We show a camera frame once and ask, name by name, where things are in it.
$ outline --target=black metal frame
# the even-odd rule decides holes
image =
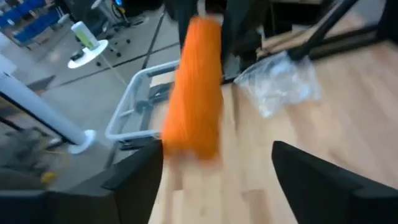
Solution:
[[[306,55],[312,60],[318,60],[334,54],[346,52],[360,47],[369,46],[382,40],[391,39],[398,42],[398,31],[394,22],[398,22],[398,2],[387,0],[383,16],[378,24],[366,26],[362,29],[350,31],[324,39],[329,30],[358,2],[359,0],[345,0],[332,15],[315,31],[315,33],[300,47],[287,49],[293,61],[299,61]]]
[[[317,4],[305,1],[273,1],[271,11],[263,22],[266,37],[292,31],[293,24],[312,26],[328,13],[335,0],[322,0]]]

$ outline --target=black stand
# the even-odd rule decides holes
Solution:
[[[287,49],[294,61],[309,55],[317,60],[330,55],[346,52],[360,47],[369,46],[382,40],[390,39],[398,43],[398,30],[394,23],[398,21],[398,1],[387,0],[381,20],[378,24],[362,29],[325,38],[329,30],[357,3],[358,0],[345,0],[336,11],[323,23],[317,31],[300,47]]]

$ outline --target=floor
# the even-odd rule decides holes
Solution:
[[[351,13],[334,32],[362,26],[362,18]],[[277,41],[262,44],[267,48]],[[385,41],[314,61],[322,98],[284,105],[265,119],[242,88],[222,86],[219,159],[202,166],[165,160],[149,223],[347,222],[344,218],[350,219],[358,207],[349,209],[342,192],[354,186],[375,189],[369,187],[375,183],[365,184],[336,167],[320,170],[330,165],[310,162],[309,154],[397,189],[397,58],[397,46]],[[284,151],[275,141],[309,154]],[[308,167],[299,169],[304,164]],[[324,186],[308,179],[315,173],[322,175],[317,180]],[[377,192],[373,196],[381,197]],[[355,197],[360,196],[353,193],[350,202]],[[311,203],[319,209],[308,209]],[[380,221],[385,217],[370,212]]]
[[[355,10],[367,20],[376,21],[382,4],[380,1],[362,0]],[[58,33],[52,40],[54,43],[46,44],[45,50],[37,47],[29,52],[11,47],[2,49],[2,54],[16,62],[17,71],[13,75],[26,85],[55,75],[42,98],[81,129],[94,129],[98,133],[96,147],[72,156],[68,168],[62,170],[53,183],[52,188],[63,190],[100,172],[107,163],[115,146],[114,142],[106,139],[104,132],[126,86],[105,66],[97,67],[95,62],[75,70],[67,68],[69,56],[78,50],[79,45],[67,26]],[[122,56],[118,58],[112,52],[106,52],[105,56],[127,83],[139,70],[180,56],[177,26],[163,15],[163,9],[148,14],[143,25],[124,30],[123,35],[129,37],[131,43],[118,44]],[[15,122],[21,126],[32,125],[32,121],[25,117]],[[114,162],[126,156],[126,153],[117,153]]]

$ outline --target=table leg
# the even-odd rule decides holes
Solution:
[[[108,65],[109,69],[112,70],[112,72],[116,75],[116,77],[118,79],[120,79],[123,84],[127,85],[126,82],[124,81],[123,77],[120,75],[120,73],[118,71],[116,71],[116,69],[114,69],[114,67],[108,62],[108,60],[106,59],[106,57],[104,55],[101,54],[102,59],[104,60],[105,64]]]
[[[113,13],[111,12],[111,10],[108,8],[108,6],[106,5],[106,3],[104,1],[102,1],[98,5],[98,8],[113,24],[116,24],[119,22],[115,17],[113,17]]]

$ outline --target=clear plastic bag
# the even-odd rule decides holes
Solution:
[[[308,57],[293,62],[287,52],[267,57],[246,69],[234,81],[270,117],[284,105],[320,100],[320,86]]]

